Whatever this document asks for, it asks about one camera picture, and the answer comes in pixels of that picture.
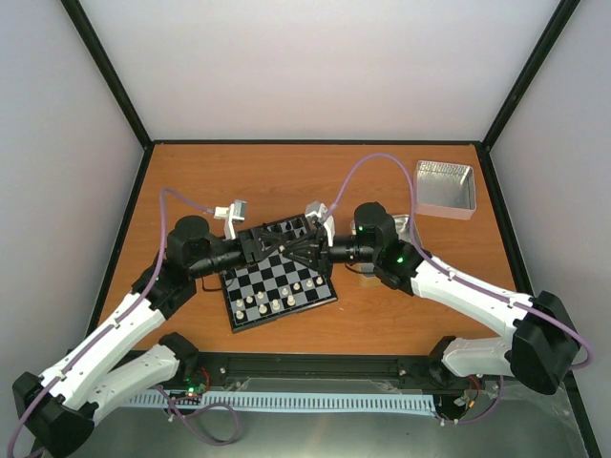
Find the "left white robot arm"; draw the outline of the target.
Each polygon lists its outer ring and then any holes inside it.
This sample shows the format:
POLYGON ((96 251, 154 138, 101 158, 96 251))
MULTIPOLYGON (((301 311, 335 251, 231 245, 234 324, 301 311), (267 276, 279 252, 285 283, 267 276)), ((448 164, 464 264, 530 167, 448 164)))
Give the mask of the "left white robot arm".
POLYGON ((52 456, 67 457, 125 399, 172 379, 192 382, 199 372, 199 351, 177 332, 130 363, 121 360, 195 296, 198 279, 264 260, 286 241, 285 234, 262 227, 219 239, 205 218, 179 219, 156 263, 103 324, 43 373, 25 372, 13 383, 18 425, 52 456))

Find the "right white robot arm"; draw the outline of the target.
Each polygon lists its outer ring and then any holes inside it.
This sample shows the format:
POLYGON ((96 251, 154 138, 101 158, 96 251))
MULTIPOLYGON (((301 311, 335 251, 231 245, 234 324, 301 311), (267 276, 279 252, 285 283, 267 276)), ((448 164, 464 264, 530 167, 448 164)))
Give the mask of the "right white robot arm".
POLYGON ((584 343, 561 299, 547 291, 531 296, 471 277, 409 239, 378 202, 354 212, 354 231, 342 236, 320 202, 307 214, 312 228, 284 245, 283 255, 327 276, 338 263, 369 264, 386 287, 439 302, 495 332, 486 339, 442 339, 438 361, 455 377, 509 376, 533 391, 554 394, 584 343))

